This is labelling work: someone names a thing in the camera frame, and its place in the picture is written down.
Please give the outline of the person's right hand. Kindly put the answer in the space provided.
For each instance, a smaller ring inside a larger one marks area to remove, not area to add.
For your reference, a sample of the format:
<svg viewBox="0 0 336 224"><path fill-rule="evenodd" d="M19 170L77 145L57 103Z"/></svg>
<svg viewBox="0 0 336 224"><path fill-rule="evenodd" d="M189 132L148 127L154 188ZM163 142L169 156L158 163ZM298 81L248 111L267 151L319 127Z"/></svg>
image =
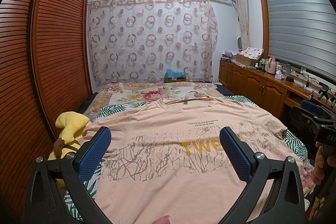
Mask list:
<svg viewBox="0 0 336 224"><path fill-rule="evenodd" d="M322 143L316 142L315 146L318 148L318 151L315 157L314 172L312 175L312 180L316 185L320 185L322 180L325 177L325 173L323 171L325 159L322 156Z"/></svg>

